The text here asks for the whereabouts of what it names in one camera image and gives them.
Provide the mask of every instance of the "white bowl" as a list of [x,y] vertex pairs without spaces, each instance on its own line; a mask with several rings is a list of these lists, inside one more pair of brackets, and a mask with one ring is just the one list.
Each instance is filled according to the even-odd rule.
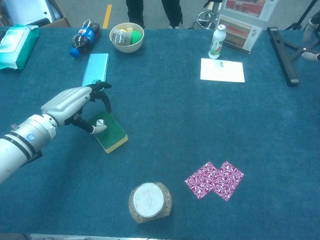
[[[136,42],[135,44],[127,45],[127,46],[122,46],[122,45],[118,45],[118,44],[114,43],[112,41],[112,35],[113,35],[114,31],[116,29],[120,30],[120,29],[127,29],[127,28],[133,28],[133,31],[137,31],[137,32],[141,33],[142,38],[138,42]],[[141,45],[144,41],[144,37],[145,37],[144,29],[141,26],[139,26],[138,24],[135,24],[132,22],[125,22],[125,23],[118,24],[117,26],[115,26],[114,28],[111,29],[110,34],[109,34],[109,38],[110,38],[110,41],[112,42],[113,46],[116,49],[118,49],[120,52],[123,52],[125,54],[131,54],[131,53],[137,51],[141,47]]]

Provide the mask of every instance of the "yellow floor line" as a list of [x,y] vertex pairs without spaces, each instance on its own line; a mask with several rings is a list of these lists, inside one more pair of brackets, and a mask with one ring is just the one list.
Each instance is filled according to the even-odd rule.
[[103,25],[102,25],[103,29],[106,29],[108,27],[110,14],[111,14],[111,8],[112,8],[112,4],[108,4],[108,6],[106,7],[106,12],[105,12],[105,16],[104,16]]

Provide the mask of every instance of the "magenta patterned paper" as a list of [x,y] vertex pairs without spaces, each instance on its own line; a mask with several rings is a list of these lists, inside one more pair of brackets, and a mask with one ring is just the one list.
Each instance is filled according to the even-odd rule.
[[202,199],[212,190],[213,175],[217,171],[211,162],[207,162],[184,182],[198,199]]
[[212,191],[228,201],[236,190],[244,174],[231,163],[225,161],[221,168],[212,175]]

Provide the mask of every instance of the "bottle label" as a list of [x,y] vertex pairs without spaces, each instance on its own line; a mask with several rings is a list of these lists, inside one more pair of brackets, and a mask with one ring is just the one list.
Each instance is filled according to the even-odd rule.
[[92,29],[90,27],[82,27],[79,30],[79,34],[88,38],[92,44],[94,43],[96,35],[95,35],[95,32],[92,31]]
[[224,41],[213,41],[210,47],[210,54],[219,55],[223,44],[224,44]]

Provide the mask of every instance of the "person's leg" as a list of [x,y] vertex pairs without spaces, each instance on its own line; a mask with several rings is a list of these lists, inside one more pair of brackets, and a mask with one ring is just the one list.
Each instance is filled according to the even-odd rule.
[[128,7],[128,17],[131,23],[140,25],[145,28],[144,24],[144,1],[143,0],[126,0]]
[[166,16],[169,19],[171,27],[177,27],[182,24],[182,12],[180,0],[161,0]]

